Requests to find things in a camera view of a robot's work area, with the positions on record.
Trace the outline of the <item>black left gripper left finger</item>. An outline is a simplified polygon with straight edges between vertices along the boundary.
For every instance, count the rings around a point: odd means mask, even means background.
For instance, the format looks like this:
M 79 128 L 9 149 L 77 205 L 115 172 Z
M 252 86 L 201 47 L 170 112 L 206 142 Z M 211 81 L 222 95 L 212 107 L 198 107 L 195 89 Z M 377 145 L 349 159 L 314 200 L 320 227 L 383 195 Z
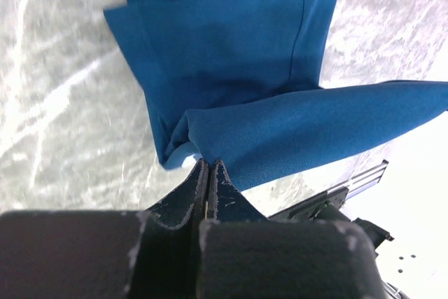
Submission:
M 194 298 L 209 165 L 146 210 L 1 215 L 2 298 Z

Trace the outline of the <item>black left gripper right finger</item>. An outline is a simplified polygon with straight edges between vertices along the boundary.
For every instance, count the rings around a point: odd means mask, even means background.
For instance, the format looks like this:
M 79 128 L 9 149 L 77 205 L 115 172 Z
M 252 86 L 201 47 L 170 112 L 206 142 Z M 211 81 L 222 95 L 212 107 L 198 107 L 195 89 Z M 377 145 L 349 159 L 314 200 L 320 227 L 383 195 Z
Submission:
M 374 246 L 356 223 L 271 221 L 213 164 L 198 228 L 198 298 L 383 298 Z

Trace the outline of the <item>navy blue t shirt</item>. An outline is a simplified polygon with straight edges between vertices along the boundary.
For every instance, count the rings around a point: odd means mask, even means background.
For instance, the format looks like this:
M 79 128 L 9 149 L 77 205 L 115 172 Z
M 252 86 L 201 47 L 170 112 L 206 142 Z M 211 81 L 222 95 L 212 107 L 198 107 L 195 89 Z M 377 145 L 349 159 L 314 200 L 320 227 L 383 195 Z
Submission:
M 144 91 L 158 160 L 222 160 L 246 190 L 386 143 L 447 109 L 447 84 L 323 89 L 336 0 L 127 0 L 104 16 Z

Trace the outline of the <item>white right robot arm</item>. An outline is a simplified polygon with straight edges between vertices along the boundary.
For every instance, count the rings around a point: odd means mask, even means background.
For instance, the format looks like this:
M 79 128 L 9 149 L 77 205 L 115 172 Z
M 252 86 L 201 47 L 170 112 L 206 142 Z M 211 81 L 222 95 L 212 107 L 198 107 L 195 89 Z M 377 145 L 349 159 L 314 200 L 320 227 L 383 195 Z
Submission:
M 365 216 L 390 232 L 377 249 L 382 279 L 408 298 L 447 297 L 447 227 L 440 221 Z

